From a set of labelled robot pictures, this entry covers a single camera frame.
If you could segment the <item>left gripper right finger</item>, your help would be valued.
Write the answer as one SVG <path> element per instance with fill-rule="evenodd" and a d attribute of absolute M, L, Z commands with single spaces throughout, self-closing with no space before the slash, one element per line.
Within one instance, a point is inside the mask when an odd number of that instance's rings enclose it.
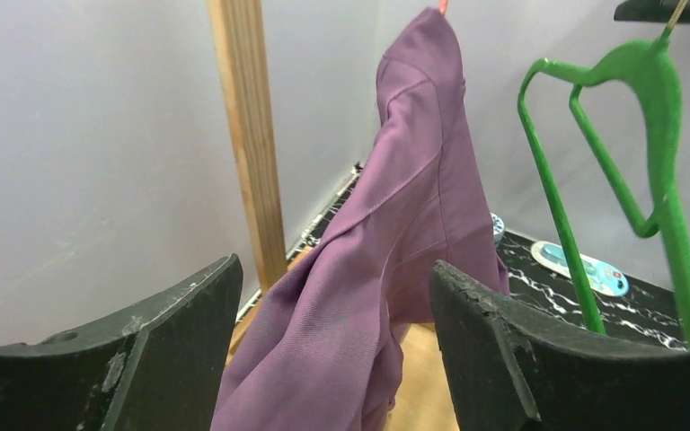
<path fill-rule="evenodd" d="M 690 352 L 581 329 L 445 261 L 429 278 L 463 430 L 690 430 Z"/>

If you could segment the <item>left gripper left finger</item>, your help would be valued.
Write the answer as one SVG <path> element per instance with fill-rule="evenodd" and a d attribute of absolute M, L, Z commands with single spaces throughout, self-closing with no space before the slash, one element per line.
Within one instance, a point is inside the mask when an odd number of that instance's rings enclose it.
<path fill-rule="evenodd" d="M 0 430 L 207 430 L 243 286 L 235 255 L 36 345 L 0 347 Z"/>

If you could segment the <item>purple garment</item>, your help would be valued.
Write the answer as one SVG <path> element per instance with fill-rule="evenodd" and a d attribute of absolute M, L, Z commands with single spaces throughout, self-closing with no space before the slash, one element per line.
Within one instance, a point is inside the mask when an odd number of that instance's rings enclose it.
<path fill-rule="evenodd" d="M 381 127 L 355 188 L 261 300 L 213 429 L 381 430 L 403 378 L 401 336 L 433 320 L 435 262 L 509 292 L 464 93 L 457 36 L 426 8 L 376 70 Z"/>

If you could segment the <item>green hanger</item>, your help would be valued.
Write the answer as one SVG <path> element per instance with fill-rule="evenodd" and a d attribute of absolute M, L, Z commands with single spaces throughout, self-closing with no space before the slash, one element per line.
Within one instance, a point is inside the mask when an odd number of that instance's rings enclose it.
<path fill-rule="evenodd" d="M 671 5 L 668 21 L 656 39 L 631 40 L 621 44 L 592 67 L 575 66 L 548 58 L 538 59 L 529 67 L 520 86 L 517 113 L 564 250 L 587 328 L 598 333 L 605 331 L 561 196 L 526 107 L 526 90 L 538 74 L 571 84 L 571 114 L 615 193 L 633 232 L 640 238 L 660 234 L 674 287 L 678 317 L 690 348 L 690 233 L 676 180 L 683 96 L 678 72 L 668 54 L 673 29 L 686 6 L 685 1 L 677 1 Z M 625 84 L 635 95 L 641 108 L 646 134 L 647 175 L 653 204 L 649 216 L 641 212 L 623 175 L 579 101 L 583 89 L 610 81 Z"/>

